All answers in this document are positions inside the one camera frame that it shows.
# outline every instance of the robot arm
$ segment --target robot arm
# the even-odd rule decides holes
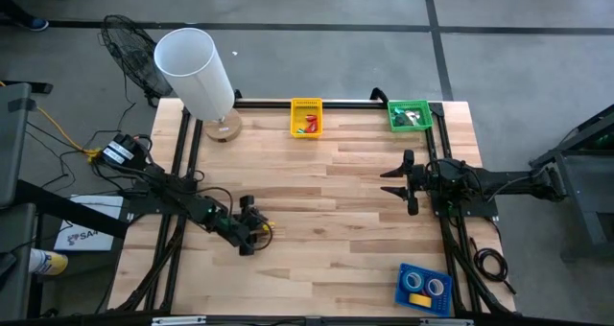
[[[117,134],[92,164],[96,169],[104,165],[137,178],[134,187],[123,195],[130,200],[132,213],[186,216],[205,231],[215,232],[232,246],[239,246],[241,255],[264,249],[254,248],[258,232],[269,232],[264,236],[271,242],[272,228],[253,205],[253,196],[242,197],[241,214],[233,215],[216,199],[198,196],[198,182],[194,178],[166,174],[154,163],[147,148],[129,135]]]
[[[547,167],[526,172],[491,172],[452,158],[422,165],[414,164],[413,151],[405,150],[401,166],[380,176],[403,175],[407,179],[406,187],[382,187],[382,190],[406,200],[412,216],[418,213],[417,191],[436,194],[444,205],[473,210],[473,216],[483,217],[496,216],[490,214],[496,209],[492,211],[494,208],[488,206],[498,195],[532,195],[550,201],[565,197],[558,172]]]

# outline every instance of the shoe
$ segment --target shoe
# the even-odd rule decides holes
[[[34,18],[28,24],[19,23],[19,22],[15,22],[15,23],[18,26],[20,26],[22,28],[26,28],[26,29],[28,29],[30,31],[33,31],[33,32],[43,31],[43,30],[45,30],[45,29],[47,29],[49,27],[49,22],[46,21],[45,19],[41,19],[41,18]]]

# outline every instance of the electric fan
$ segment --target electric fan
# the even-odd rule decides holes
[[[103,42],[124,73],[145,91],[150,106],[152,99],[168,96],[173,91],[154,63],[155,41],[123,15],[105,17],[101,29]]]

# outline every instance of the wooden table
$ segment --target wooden table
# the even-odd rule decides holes
[[[468,104],[443,104],[453,156],[481,166]],[[162,100],[153,124],[153,158],[167,171],[182,107],[180,100]],[[269,248],[240,257],[237,248],[189,223],[173,313],[425,315],[396,305],[394,286],[400,263],[446,271],[439,223],[425,194],[418,194],[419,215],[410,217],[401,199],[380,190],[384,185],[402,186],[404,180],[379,177],[400,165],[405,149],[415,151],[416,164],[426,163],[424,133],[391,132],[383,110],[326,109],[320,139],[299,140],[289,133],[289,109],[240,113],[244,127],[234,141],[217,143],[202,136],[197,169],[205,179],[200,187],[230,190],[235,212],[239,197],[255,195],[256,205],[276,223],[274,239]],[[191,132],[188,138],[183,172]],[[211,195],[227,201],[221,193]],[[501,251],[490,223],[473,218],[466,222],[478,246]],[[126,300],[150,268],[159,223],[159,216],[147,216],[130,227],[110,308]],[[468,308],[463,273],[459,279]],[[514,309],[503,284],[487,285]]]

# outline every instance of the concrete floor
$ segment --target concrete floor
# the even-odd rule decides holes
[[[108,13],[121,13],[146,21],[428,24],[424,0],[17,1],[53,19],[100,20]],[[614,27],[614,0],[435,1],[441,25]],[[54,92],[37,101],[77,142],[86,141],[96,129],[115,128],[127,105],[122,74],[98,44],[97,33],[49,29],[32,34],[0,27],[0,77],[52,82]],[[165,32],[150,34],[158,39]],[[393,99],[441,100],[429,34],[211,34],[231,82],[245,97],[364,99],[379,86]],[[454,98],[470,103],[488,169],[527,169],[531,158],[614,100],[612,36],[443,35],[442,41]],[[129,97],[138,105],[123,130],[149,132],[154,110],[131,82]],[[52,130],[40,114],[33,113],[31,121]],[[109,136],[96,143],[103,145]],[[34,157],[37,163],[24,167],[22,178],[41,184],[59,173],[57,159],[28,140],[24,160],[33,162]],[[63,195],[113,189],[93,176],[81,157],[67,162],[78,181]],[[565,265],[558,258],[581,231],[570,205],[524,197],[500,197],[497,203],[510,280],[519,292],[518,310],[532,316],[614,323],[613,263]],[[97,269],[48,284],[46,304],[63,314],[91,313],[106,288],[101,282],[109,276],[108,268]]]

